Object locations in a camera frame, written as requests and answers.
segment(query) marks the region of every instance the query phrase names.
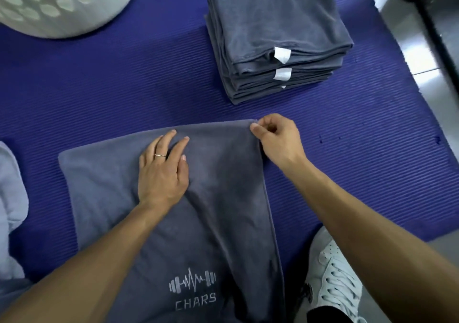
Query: forearm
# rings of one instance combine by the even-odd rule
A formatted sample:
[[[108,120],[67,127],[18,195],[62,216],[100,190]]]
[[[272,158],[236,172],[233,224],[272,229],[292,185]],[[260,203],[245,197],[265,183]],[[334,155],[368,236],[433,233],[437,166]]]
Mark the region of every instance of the forearm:
[[[459,271],[309,162],[286,173],[393,321],[459,320]]]
[[[135,256],[162,217],[136,207],[109,233],[21,296],[0,322],[104,321]]]

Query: finger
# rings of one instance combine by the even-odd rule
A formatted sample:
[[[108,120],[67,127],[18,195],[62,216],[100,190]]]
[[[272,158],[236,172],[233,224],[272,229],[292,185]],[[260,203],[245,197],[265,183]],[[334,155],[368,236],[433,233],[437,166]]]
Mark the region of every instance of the finger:
[[[179,160],[179,165],[177,167],[177,178],[179,180],[179,184],[183,187],[188,187],[189,179],[190,179],[190,168],[188,167],[188,163],[186,161],[186,156],[182,155]]]
[[[142,168],[145,167],[145,155],[142,153],[141,156],[139,156],[139,169],[141,170]]]
[[[283,117],[280,114],[274,113],[262,117],[258,124],[264,128],[269,129],[271,132],[276,132],[278,129],[282,129],[288,123],[289,119]]]
[[[274,136],[274,134],[269,132],[266,128],[255,122],[250,124],[250,131],[252,131],[255,137],[261,141],[263,141],[268,136]]]
[[[180,142],[178,142],[169,154],[168,163],[176,170],[179,160],[182,157],[183,150],[190,141],[190,137],[186,136]]]
[[[156,146],[155,154],[161,155],[161,156],[154,157],[156,163],[163,163],[164,161],[166,161],[166,155],[168,154],[169,144],[172,138],[174,138],[176,134],[177,134],[176,130],[170,130],[158,142],[158,145]]]
[[[156,146],[159,143],[159,141],[163,138],[163,136],[159,136],[156,138],[154,141],[152,141],[145,149],[142,155],[145,156],[145,165],[151,164],[153,159],[155,158],[155,151],[156,151]]]

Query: hand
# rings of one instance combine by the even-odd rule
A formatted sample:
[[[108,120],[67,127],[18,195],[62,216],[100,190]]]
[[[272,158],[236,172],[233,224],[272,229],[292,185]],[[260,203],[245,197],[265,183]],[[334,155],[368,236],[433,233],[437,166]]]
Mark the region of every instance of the hand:
[[[307,162],[300,132],[295,123],[279,114],[270,114],[250,125],[252,133],[261,141],[267,157],[285,175],[298,164]]]
[[[169,157],[165,157],[176,133],[172,130],[156,138],[139,158],[139,205],[159,209],[164,215],[180,201],[188,188],[188,164],[182,153],[189,137],[179,141]]]

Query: shoelace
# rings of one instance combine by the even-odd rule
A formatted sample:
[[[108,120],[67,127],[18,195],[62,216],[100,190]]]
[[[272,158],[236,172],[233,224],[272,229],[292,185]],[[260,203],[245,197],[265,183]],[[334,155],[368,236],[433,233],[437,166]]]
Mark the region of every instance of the shoelace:
[[[347,273],[343,268],[349,265],[344,265],[340,260],[332,258],[330,260],[334,270],[331,272],[333,277],[327,277],[325,280],[333,288],[328,289],[328,294],[322,296],[322,299],[342,307],[346,314],[355,322],[366,323],[362,317],[358,317],[358,307],[354,305],[355,301],[359,301],[360,297],[355,293],[356,288],[355,278]]]

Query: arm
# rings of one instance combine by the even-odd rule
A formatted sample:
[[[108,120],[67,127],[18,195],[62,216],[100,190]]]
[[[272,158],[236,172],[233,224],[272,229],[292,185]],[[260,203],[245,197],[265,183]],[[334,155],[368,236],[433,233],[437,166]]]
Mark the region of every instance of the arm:
[[[308,161],[295,123],[268,115],[251,130],[324,223],[393,322],[459,322],[459,270]]]
[[[110,307],[152,229],[188,187],[181,140],[166,155],[175,131],[153,141],[139,158],[139,200],[109,233],[79,252],[22,295],[0,323],[99,323]]]

